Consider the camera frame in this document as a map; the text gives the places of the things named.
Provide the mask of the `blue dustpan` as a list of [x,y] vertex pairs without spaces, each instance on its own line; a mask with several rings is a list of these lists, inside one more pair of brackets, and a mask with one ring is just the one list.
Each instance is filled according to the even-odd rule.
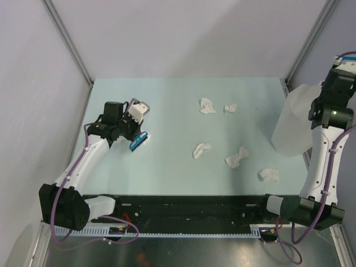
[[341,58],[342,61],[356,61],[356,56],[344,56]]

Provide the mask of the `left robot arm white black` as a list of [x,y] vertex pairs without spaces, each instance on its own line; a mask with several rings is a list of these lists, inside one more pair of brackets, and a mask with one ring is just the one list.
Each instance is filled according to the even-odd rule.
[[94,168],[113,143],[119,139],[130,142],[135,151],[148,137],[141,130],[148,104],[133,98],[130,102],[106,102],[103,113],[84,125],[85,143],[62,175],[39,190],[42,219],[52,228],[82,230],[86,224],[104,216],[110,222],[122,218],[123,209],[112,196],[98,195],[85,199],[83,190]]

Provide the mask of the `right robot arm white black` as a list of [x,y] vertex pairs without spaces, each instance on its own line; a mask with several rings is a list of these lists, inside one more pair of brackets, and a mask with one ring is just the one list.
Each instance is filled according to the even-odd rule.
[[313,148],[306,182],[298,196],[268,195],[257,208],[257,218],[270,223],[276,216],[296,224],[324,230],[342,222],[337,207],[337,178],[345,143],[352,130],[354,111],[348,102],[355,93],[355,66],[334,65],[311,103]]

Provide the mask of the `blue hand brush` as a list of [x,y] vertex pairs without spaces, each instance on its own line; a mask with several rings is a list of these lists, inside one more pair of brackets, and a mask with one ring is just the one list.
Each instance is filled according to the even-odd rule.
[[134,152],[140,145],[142,145],[148,138],[148,133],[146,131],[138,134],[129,145],[131,152]]

